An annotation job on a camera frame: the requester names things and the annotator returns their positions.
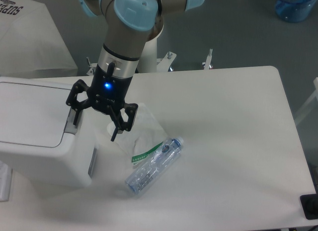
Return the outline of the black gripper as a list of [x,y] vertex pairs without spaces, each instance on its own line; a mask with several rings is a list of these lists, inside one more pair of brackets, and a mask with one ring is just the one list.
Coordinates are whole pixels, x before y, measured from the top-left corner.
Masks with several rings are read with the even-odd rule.
[[[73,120],[75,126],[78,124],[80,113],[90,107],[110,115],[115,125],[111,137],[112,142],[115,141],[117,134],[131,131],[138,110],[138,104],[125,102],[132,78],[116,77],[114,72],[115,66],[113,64],[106,71],[97,66],[91,86],[89,87],[82,79],[79,79],[73,84],[66,100],[66,105],[75,112]],[[78,101],[78,94],[83,92],[87,92],[87,99]],[[123,119],[122,109],[128,117],[127,121]]]

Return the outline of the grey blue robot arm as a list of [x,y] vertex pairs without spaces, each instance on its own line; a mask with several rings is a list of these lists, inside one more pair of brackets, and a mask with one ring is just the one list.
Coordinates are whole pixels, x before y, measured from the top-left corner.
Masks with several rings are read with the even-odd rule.
[[117,134],[133,127],[138,105],[125,96],[146,42],[161,16],[201,6],[205,0],[99,0],[108,29],[91,85],[79,79],[73,84],[66,105],[80,113],[92,107],[110,116]]

